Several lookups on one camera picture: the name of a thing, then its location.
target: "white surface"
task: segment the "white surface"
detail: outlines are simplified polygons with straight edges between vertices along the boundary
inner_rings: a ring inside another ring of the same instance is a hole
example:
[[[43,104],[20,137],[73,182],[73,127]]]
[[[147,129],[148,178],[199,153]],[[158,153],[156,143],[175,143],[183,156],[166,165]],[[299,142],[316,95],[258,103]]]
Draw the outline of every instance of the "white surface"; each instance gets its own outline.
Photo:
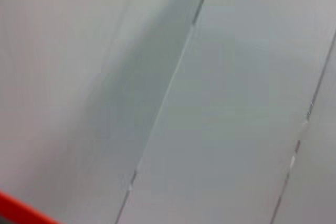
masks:
[[[205,1],[120,224],[270,222],[334,32],[332,3]]]
[[[275,224],[334,223],[336,220],[335,80],[334,48]]]
[[[0,189],[113,222],[198,2],[0,0]]]

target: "red edge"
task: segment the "red edge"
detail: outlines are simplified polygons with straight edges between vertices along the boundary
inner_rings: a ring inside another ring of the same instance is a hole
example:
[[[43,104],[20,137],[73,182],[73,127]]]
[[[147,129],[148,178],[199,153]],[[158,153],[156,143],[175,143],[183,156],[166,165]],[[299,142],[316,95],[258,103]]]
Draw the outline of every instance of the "red edge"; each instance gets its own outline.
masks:
[[[59,224],[1,191],[0,216],[16,224]]]

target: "red object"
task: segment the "red object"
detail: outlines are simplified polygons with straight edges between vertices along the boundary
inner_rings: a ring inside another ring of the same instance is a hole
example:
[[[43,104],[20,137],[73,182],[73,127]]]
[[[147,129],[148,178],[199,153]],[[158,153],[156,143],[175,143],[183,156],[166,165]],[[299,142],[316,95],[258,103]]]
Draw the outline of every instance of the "red object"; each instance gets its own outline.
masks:
[[[0,191],[0,216],[15,224],[59,224],[30,206]]]

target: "white panel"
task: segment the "white panel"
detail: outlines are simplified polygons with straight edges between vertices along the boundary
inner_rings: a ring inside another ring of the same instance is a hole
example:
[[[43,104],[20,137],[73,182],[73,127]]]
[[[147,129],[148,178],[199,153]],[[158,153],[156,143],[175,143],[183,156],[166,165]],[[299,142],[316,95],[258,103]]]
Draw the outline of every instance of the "white panel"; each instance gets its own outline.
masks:
[[[331,43],[331,5],[205,1],[120,224],[270,222]]]
[[[335,80],[334,48],[275,224],[334,223],[336,220]]]
[[[0,189],[64,223],[115,220],[199,0],[131,4],[1,0]]]

